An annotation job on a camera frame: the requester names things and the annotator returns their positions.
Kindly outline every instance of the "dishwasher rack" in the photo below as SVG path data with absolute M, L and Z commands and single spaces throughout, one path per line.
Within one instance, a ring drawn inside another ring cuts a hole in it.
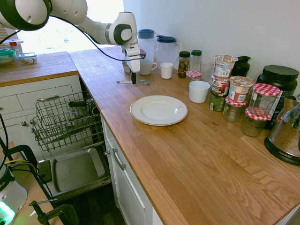
M 32 119 L 31 131 L 43 151 L 104 140 L 100 113 L 88 96 L 87 92 L 79 92 L 36 103 L 37 114 Z

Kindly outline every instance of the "green light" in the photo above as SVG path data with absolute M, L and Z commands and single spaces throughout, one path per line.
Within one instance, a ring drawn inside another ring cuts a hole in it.
M 5 220 L 5 224 L 9 224 L 11 221 L 13 221 L 14 217 L 15 212 L 4 202 L 0 202 L 0 222 Z

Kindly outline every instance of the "dishwasher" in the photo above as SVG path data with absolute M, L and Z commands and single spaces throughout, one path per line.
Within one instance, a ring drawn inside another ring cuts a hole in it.
M 37 102 L 36 111 L 40 149 L 62 152 L 38 162 L 49 195 L 59 202 L 111 182 L 100 112 L 87 91 Z

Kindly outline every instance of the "white plate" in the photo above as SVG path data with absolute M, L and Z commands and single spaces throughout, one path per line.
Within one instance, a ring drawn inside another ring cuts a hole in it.
M 166 126 L 182 121 L 188 114 L 188 108 L 176 98 L 152 95 L 135 101 L 130 107 L 130 113 L 142 123 Z

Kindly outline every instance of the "silver kettle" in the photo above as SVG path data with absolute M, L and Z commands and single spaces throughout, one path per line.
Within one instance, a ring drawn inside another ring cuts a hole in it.
M 285 96 L 284 108 L 264 140 L 267 150 L 277 158 L 300 165 L 300 95 Z

